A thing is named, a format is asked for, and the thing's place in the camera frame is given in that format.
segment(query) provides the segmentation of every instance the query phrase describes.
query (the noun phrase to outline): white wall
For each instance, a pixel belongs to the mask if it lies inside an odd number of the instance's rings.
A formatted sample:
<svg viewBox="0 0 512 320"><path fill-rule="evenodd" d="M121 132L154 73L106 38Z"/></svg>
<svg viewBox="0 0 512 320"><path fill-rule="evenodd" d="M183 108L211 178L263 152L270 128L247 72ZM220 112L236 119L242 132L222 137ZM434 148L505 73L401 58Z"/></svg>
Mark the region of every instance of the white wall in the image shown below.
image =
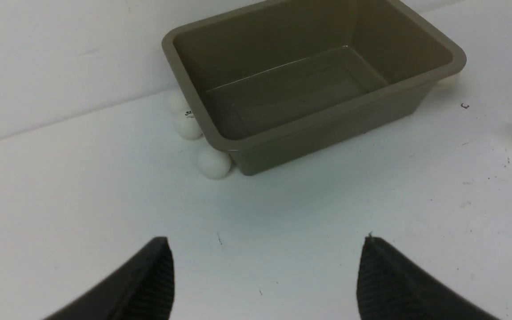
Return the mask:
<svg viewBox="0 0 512 320"><path fill-rule="evenodd" d="M460 0L406 0L427 12ZM0 139L175 85L171 28L258 0L0 0Z"/></svg>

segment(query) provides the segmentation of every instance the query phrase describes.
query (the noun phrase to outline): bin bottom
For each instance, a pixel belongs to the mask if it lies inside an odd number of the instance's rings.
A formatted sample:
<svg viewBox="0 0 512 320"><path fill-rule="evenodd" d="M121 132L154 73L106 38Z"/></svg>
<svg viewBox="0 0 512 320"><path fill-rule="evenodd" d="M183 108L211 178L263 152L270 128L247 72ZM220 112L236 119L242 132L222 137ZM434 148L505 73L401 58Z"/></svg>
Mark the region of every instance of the bin bottom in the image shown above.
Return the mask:
<svg viewBox="0 0 512 320"><path fill-rule="evenodd" d="M388 85L356 51L340 47L206 91L220 134L240 140Z"/></svg>

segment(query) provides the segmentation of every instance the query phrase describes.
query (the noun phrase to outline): scuff mark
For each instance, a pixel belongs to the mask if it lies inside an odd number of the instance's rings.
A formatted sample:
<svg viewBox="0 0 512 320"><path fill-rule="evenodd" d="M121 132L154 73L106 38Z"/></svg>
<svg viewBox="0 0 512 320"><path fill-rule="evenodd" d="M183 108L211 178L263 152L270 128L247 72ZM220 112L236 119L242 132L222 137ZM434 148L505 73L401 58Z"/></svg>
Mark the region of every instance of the scuff mark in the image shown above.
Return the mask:
<svg viewBox="0 0 512 320"><path fill-rule="evenodd" d="M477 140L477 139L473 139L473 140L471 140L471 141L465 142L465 144L462 144L462 146L466 146L466 145L468 145L468 144L472 143L472 142L473 142L473 141L475 141L475 140Z"/></svg>
<svg viewBox="0 0 512 320"><path fill-rule="evenodd" d="M92 48L92 49L88 49L87 51L84 51L84 52L81 52L79 54L79 56L90 56L90 55L95 55L96 53L98 53L99 49L96 49L96 48Z"/></svg>

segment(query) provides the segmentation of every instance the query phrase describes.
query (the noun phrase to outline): white table surface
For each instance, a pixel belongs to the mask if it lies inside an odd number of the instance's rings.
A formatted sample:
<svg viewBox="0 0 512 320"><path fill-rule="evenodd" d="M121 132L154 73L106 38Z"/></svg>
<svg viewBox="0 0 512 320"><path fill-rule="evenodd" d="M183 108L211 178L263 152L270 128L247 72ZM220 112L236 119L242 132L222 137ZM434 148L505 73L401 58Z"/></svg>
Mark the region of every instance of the white table surface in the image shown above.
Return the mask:
<svg viewBox="0 0 512 320"><path fill-rule="evenodd" d="M357 320L371 231L512 319L512 4L424 16L465 49L459 85L257 176L201 176L206 142L173 133L163 93L0 140L0 320L54 312L159 235L173 320Z"/></svg>

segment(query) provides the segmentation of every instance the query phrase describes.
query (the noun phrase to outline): ping pong ball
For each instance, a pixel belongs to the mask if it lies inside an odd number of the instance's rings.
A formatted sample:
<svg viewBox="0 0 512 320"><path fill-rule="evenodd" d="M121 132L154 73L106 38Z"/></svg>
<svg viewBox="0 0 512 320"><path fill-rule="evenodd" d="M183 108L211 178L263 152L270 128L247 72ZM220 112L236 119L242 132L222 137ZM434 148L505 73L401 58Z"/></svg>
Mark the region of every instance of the ping pong ball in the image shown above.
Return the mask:
<svg viewBox="0 0 512 320"><path fill-rule="evenodd" d="M173 127L183 139L195 140L203 135L199 122L190 110L177 113L173 118Z"/></svg>
<svg viewBox="0 0 512 320"><path fill-rule="evenodd" d="M187 100L185 100L185 96L179 89L173 89L167 93L167 103L169 111L171 111L173 115L177 115L178 113L189 109Z"/></svg>
<svg viewBox="0 0 512 320"><path fill-rule="evenodd" d="M229 154L207 147L199 154L197 162L199 171L211 180L219 180L226 176L232 166Z"/></svg>

